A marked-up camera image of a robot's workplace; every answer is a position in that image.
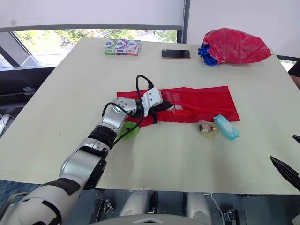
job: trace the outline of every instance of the white wall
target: white wall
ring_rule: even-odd
[[[0,0],[0,28],[54,24],[182,26],[183,0]]]
[[[300,0],[191,0],[187,43],[228,27],[260,37],[276,54],[300,58]]]

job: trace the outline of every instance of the purple box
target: purple box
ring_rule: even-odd
[[[114,47],[114,52],[117,55],[127,55],[126,46],[127,46],[128,42],[129,42],[129,40],[118,40]]]

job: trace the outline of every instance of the blue wet wipes pack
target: blue wet wipes pack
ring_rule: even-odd
[[[214,117],[214,123],[218,125],[221,133],[228,139],[233,140],[239,137],[240,133],[224,116],[221,114]]]

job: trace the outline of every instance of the red plastic bag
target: red plastic bag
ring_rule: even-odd
[[[216,88],[173,88],[161,89],[164,101],[177,105],[177,109],[156,112],[157,120],[164,122],[195,123],[199,120],[213,122],[213,117],[222,114],[229,121],[239,121],[239,115],[234,106],[227,86]],[[136,91],[117,92],[117,97],[138,100]],[[138,122],[140,119],[129,118]],[[152,116],[144,118],[140,127],[153,124]]]
[[[269,48],[259,37],[230,28],[208,32],[203,43],[210,45],[207,52],[218,64],[260,62],[271,56]]]

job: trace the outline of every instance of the stack of boxes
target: stack of boxes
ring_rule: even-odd
[[[105,55],[135,55],[138,56],[142,43],[138,40],[108,39],[103,47]]]

